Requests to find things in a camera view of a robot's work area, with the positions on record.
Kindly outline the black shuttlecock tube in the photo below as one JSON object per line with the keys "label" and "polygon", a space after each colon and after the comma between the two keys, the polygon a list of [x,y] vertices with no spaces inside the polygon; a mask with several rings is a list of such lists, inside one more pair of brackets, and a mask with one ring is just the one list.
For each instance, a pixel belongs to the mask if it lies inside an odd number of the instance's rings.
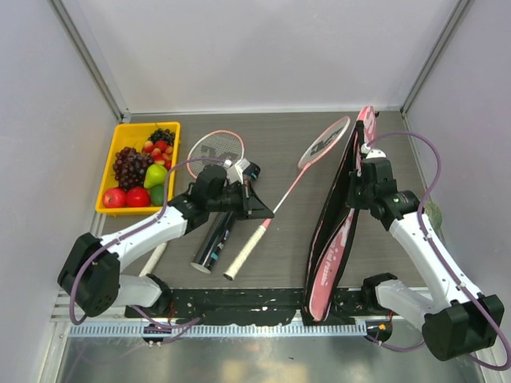
{"label": "black shuttlecock tube", "polygon": [[[251,162],[251,165],[244,171],[244,181],[252,183],[259,174],[259,165]],[[217,264],[235,221],[240,219],[234,212],[217,211],[220,195],[228,186],[226,175],[227,172],[223,164],[207,164],[199,172],[196,182],[192,186],[192,201],[206,212],[216,214],[209,232],[192,260],[192,266],[206,274],[211,273]]]}

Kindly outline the pink racket bag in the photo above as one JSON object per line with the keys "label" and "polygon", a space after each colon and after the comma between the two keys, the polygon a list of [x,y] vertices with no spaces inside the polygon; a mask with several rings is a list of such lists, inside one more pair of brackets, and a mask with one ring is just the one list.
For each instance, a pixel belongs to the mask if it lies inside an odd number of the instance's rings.
{"label": "pink racket bag", "polygon": [[359,211],[347,205],[350,174],[360,169],[360,148],[376,136],[372,105],[362,108],[343,150],[339,167],[312,235],[301,315],[303,323],[324,322],[351,252]]}

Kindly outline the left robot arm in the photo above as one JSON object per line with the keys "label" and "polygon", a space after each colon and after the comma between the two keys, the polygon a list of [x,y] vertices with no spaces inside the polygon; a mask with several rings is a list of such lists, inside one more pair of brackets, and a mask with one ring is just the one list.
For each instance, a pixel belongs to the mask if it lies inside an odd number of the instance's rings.
{"label": "left robot arm", "polygon": [[168,285],[153,274],[137,277],[122,272],[159,245],[202,226],[217,212],[231,212],[239,220],[269,219],[274,215],[249,182],[234,180],[220,165],[208,165],[186,192],[154,215],[102,238],[89,232],[79,236],[57,277],[69,295],[72,322],[81,324],[76,307],[87,318],[118,306],[131,306],[140,315],[165,316],[171,306]]}

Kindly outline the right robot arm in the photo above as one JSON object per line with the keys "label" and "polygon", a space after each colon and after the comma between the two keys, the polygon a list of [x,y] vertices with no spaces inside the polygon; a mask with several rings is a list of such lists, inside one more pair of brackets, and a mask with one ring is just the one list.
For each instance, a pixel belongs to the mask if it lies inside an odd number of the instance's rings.
{"label": "right robot arm", "polygon": [[378,275],[361,295],[370,314],[388,309],[420,330],[429,351],[440,361],[494,345],[504,305],[486,295],[457,266],[436,235],[411,191],[399,191],[390,161],[365,159],[352,172],[348,202],[369,210],[409,255],[430,296],[411,290],[394,276]]}

